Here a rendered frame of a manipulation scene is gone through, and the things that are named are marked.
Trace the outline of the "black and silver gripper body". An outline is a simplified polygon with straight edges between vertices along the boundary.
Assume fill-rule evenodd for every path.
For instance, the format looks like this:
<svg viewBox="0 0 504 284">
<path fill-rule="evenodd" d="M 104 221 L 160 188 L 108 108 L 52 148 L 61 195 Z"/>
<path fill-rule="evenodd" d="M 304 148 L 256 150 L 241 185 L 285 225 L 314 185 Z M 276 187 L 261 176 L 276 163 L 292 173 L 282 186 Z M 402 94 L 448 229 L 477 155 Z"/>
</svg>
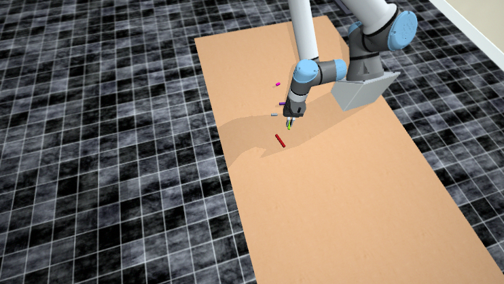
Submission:
<svg viewBox="0 0 504 284">
<path fill-rule="evenodd" d="M 287 100 L 285 102 L 285 106 L 283 107 L 283 116 L 292 118 L 303 117 L 306 110 L 305 101 L 307 96 L 308 94 L 304 96 L 297 96 L 292 93 L 291 89 L 289 88 Z"/>
</svg>

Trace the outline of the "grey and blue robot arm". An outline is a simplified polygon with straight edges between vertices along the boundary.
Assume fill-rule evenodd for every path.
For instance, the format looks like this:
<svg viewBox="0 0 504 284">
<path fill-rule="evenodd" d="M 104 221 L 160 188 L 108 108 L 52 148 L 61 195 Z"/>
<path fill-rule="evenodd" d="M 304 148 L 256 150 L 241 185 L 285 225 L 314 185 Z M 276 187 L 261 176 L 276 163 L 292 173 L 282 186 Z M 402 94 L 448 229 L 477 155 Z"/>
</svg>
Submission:
<svg viewBox="0 0 504 284">
<path fill-rule="evenodd" d="M 348 28 L 350 62 L 347 71 L 342 59 L 318 62 L 309 0 L 287 1 L 300 59 L 293 72 L 290 89 L 299 96 L 308 94 L 313 86 L 336 82 L 345 76 L 350 82 L 382 77 L 384 69 L 379 52 L 400 50 L 416 34 L 416 15 L 413 12 L 401 12 L 394 3 L 387 4 L 384 0 L 341 0 L 359 20 Z"/>
</svg>

